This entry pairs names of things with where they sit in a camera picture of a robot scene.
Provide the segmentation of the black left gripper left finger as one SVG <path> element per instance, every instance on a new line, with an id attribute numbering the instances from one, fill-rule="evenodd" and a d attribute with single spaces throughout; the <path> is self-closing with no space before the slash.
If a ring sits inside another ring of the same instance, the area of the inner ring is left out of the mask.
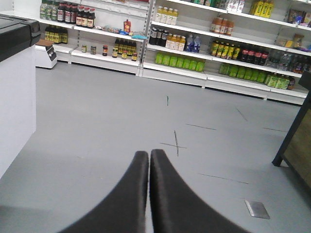
<path id="1" fill-rule="evenodd" d="M 149 158 L 137 151 L 110 193 L 63 233 L 144 233 Z"/>

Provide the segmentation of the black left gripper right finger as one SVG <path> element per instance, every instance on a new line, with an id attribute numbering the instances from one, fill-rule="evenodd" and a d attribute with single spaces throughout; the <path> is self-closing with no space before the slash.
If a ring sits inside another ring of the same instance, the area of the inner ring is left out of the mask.
<path id="1" fill-rule="evenodd" d="M 155 233 L 245 233 L 205 203 L 182 179 L 164 150 L 151 151 L 150 204 Z"/>

